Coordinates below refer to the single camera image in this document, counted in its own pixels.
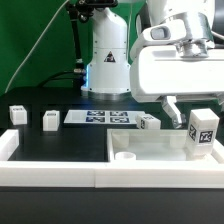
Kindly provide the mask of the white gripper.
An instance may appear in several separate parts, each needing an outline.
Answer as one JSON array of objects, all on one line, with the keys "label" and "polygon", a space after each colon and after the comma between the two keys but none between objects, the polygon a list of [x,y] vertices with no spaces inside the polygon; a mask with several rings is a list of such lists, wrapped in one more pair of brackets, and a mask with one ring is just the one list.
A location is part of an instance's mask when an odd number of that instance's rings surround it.
[{"label": "white gripper", "polygon": [[177,98],[197,100],[224,95],[224,50],[208,58],[181,58],[174,46],[146,47],[130,69],[131,93],[137,102],[162,100],[162,108],[175,129],[186,124]]}]

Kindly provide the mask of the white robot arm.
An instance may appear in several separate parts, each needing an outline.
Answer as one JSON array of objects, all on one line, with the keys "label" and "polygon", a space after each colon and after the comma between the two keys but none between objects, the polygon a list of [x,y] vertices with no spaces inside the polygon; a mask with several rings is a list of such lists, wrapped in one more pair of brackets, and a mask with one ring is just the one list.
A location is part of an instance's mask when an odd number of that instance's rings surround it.
[{"label": "white robot arm", "polygon": [[178,101],[224,107],[224,0],[90,0],[88,94],[160,102],[179,128]]}]

